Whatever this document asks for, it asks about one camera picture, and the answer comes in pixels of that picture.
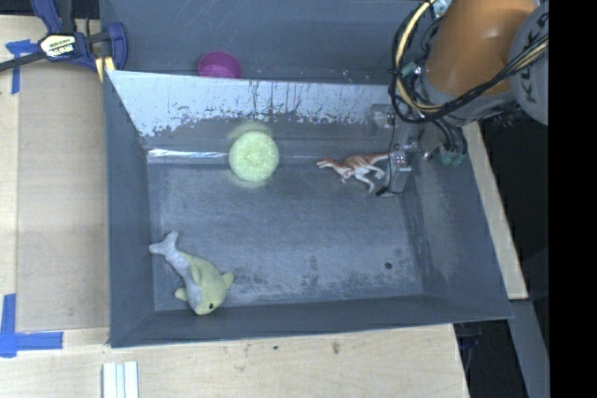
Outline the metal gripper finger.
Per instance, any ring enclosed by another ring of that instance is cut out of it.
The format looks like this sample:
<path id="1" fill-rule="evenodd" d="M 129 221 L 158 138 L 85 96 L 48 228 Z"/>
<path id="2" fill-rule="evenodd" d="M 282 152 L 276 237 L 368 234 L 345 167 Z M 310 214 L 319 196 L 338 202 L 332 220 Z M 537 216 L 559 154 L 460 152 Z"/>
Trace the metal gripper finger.
<path id="1" fill-rule="evenodd" d="M 401 194 L 412 172 L 409 155 L 402 151 L 391 153 L 389 166 L 389 191 L 393 194 Z"/>

